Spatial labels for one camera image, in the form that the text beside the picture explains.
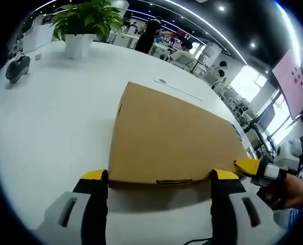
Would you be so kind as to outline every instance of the ceiling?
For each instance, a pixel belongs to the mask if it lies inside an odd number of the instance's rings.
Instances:
[[[71,3],[78,4],[83,1],[72,0]],[[199,15],[208,24],[186,10],[171,4],[168,0],[127,1],[130,4],[130,10],[161,16],[163,20],[180,27],[204,42],[210,40],[220,43],[226,49],[224,52],[241,62],[246,61],[262,72],[273,67],[292,47],[291,36],[273,0],[207,0],[203,3],[196,0],[173,0]],[[292,1],[282,2],[290,9],[294,9]],[[68,3],[69,0],[57,0],[41,8],[40,11],[53,13],[58,7]],[[127,11],[124,17],[130,17],[130,15],[131,12]],[[134,16],[148,18],[147,15],[136,12]],[[174,31],[177,30],[168,23],[164,22],[164,24]]]

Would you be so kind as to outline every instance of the pink screen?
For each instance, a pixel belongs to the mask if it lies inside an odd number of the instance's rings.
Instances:
[[[292,119],[303,110],[303,75],[294,55],[288,50],[272,70],[288,104]]]

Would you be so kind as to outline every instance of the white flower pot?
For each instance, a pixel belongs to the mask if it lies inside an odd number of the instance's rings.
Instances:
[[[65,56],[70,59],[85,57],[90,49],[94,34],[66,35]]]

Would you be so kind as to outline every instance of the green leaves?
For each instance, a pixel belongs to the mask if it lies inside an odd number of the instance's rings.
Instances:
[[[120,9],[112,7],[107,0],[91,0],[78,5],[64,5],[67,11],[54,18],[54,36],[65,41],[66,34],[96,34],[100,41],[106,41],[110,30],[120,30],[123,24]]]

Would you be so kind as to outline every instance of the white table surface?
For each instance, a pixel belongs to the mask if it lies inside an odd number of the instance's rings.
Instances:
[[[64,46],[57,41],[29,53],[29,74],[14,86],[6,80],[5,68],[0,71],[0,180],[28,228],[38,227],[47,207],[64,191],[72,191],[83,173],[108,167],[116,110],[128,81],[230,121],[242,135],[243,146],[251,146],[224,103],[188,72],[128,48],[96,42],[83,60],[65,59]],[[35,61],[39,53],[42,59]],[[210,206],[207,183],[180,191],[110,189],[107,244],[177,245],[211,237]]]

